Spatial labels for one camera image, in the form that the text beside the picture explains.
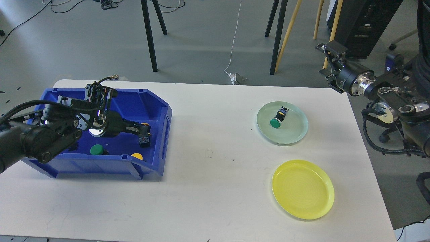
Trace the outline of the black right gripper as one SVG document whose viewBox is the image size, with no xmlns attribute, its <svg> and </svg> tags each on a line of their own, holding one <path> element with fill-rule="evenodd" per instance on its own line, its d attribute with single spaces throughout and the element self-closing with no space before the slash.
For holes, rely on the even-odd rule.
<svg viewBox="0 0 430 242">
<path fill-rule="evenodd" d="M 374 71 L 359 62 L 342 60 L 349 49 L 336 40 L 316 46 L 331 64 L 331 71 L 323 68 L 318 72 L 325 78 L 328 86 L 339 93 L 351 96 L 364 94 L 367 87 L 375 81 Z"/>
</svg>

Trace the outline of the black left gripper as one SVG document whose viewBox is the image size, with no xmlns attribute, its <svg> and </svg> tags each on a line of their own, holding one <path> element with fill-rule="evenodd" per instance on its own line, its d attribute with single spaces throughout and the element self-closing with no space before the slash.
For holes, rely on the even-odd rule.
<svg viewBox="0 0 430 242">
<path fill-rule="evenodd" d="M 120 133 L 139 135 L 140 127 L 141 123 L 134 121 L 124 122 L 122 116 L 118 112 L 110 110 L 106 113 L 106 125 L 101 129 L 89 129 L 89 133 L 93 137 L 100 138 L 113 138 Z"/>
</svg>

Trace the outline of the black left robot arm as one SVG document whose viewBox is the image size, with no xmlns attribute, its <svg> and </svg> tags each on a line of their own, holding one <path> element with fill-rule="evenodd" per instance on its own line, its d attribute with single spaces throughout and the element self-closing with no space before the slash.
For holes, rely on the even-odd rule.
<svg viewBox="0 0 430 242">
<path fill-rule="evenodd" d="M 117 90 L 103 81 L 88 84 L 83 100 L 61 96 L 58 101 L 33 100 L 17 105 L 1 116 L 1 172 L 27 158 L 46 164 L 89 131 L 93 137 L 116 137 L 120 133 L 138 136 L 138 144 L 151 144 L 151 126 L 122 118 L 110 109 Z"/>
</svg>

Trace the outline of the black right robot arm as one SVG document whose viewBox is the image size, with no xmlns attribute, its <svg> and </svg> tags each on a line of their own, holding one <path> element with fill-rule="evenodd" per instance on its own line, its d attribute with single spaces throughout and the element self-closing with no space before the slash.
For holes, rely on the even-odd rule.
<svg viewBox="0 0 430 242">
<path fill-rule="evenodd" d="M 329 68 L 319 71 L 330 88 L 369 100 L 361 111 L 367 143 L 382 154 L 429 157 L 429 64 L 420 55 L 391 67 L 379 76 L 358 62 L 346 59 L 347 48 L 335 40 L 316 46 L 327 58 Z M 375 144 L 367 133 L 367 122 L 384 127 L 379 141 L 399 132 L 403 148 L 389 150 Z"/>
</svg>

